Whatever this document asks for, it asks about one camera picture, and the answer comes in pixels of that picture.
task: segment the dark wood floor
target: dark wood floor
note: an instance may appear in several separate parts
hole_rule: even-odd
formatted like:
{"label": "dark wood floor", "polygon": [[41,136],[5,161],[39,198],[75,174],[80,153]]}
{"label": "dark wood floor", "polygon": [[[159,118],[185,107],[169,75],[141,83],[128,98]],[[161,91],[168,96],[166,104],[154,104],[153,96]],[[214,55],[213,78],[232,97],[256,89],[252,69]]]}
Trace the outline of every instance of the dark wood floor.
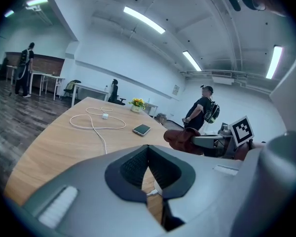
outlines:
{"label": "dark wood floor", "polygon": [[[11,96],[10,82],[0,81],[0,190],[28,146],[59,115],[71,106],[71,99],[53,101],[52,94],[42,94],[33,89],[31,98]],[[167,129],[182,130],[168,121]]]}

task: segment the standing man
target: standing man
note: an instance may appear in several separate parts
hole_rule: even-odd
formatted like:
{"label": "standing man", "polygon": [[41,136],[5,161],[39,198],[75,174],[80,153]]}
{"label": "standing man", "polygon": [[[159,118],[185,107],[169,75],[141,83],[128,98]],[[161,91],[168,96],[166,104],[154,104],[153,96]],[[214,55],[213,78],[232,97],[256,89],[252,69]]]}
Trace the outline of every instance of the standing man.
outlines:
{"label": "standing man", "polygon": [[204,124],[204,114],[210,107],[213,93],[213,88],[210,86],[202,89],[202,98],[194,103],[193,107],[188,111],[186,118],[183,119],[185,123],[184,128],[201,129]]}
{"label": "standing man", "polygon": [[33,59],[34,59],[34,43],[29,45],[28,49],[25,49],[21,53],[20,61],[16,72],[16,85],[15,95],[19,95],[20,86],[23,89],[23,97],[30,97],[27,89],[27,81],[29,72],[33,71]]}

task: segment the cable connector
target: cable connector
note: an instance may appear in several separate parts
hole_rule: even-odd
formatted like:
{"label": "cable connector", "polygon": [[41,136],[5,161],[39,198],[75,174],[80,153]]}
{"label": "cable connector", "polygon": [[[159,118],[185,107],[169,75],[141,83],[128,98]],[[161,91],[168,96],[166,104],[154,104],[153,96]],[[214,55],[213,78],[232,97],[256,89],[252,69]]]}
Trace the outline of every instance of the cable connector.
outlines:
{"label": "cable connector", "polygon": [[158,194],[158,191],[156,189],[154,189],[150,193],[147,194],[147,197],[153,196],[153,195],[156,195],[156,194]]}

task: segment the tube light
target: tube light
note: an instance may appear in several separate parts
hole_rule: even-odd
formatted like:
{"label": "tube light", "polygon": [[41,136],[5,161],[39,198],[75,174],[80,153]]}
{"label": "tube light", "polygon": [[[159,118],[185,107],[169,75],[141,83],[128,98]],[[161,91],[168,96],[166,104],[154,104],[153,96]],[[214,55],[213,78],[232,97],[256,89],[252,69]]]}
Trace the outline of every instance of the tube light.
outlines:
{"label": "tube light", "polygon": [[190,55],[190,53],[188,51],[184,51],[183,54],[190,61],[190,63],[192,63],[193,67],[197,71],[202,71],[201,68],[197,65],[196,61],[192,58],[192,56]]}
{"label": "tube light", "polygon": [[7,18],[8,16],[12,15],[14,13],[13,10],[9,10],[4,16]]}
{"label": "tube light", "polygon": [[48,0],[30,0],[30,1],[27,1],[26,4],[28,6],[33,6],[33,5],[36,5],[39,3],[43,3],[43,2],[48,2]]}
{"label": "tube light", "polygon": [[150,20],[147,17],[145,17],[144,15],[132,10],[131,8],[125,7],[124,12],[126,12],[127,14],[132,15],[133,17],[138,18],[139,20],[143,21],[147,25],[154,28],[160,34],[163,34],[166,31],[163,28],[161,28],[160,26],[158,26],[156,23],[154,23],[152,20]]}
{"label": "tube light", "polygon": [[282,51],[283,51],[283,48],[281,46],[274,46],[272,61],[266,75],[267,79],[272,79],[275,73],[275,70],[277,68],[277,65],[280,61]]}

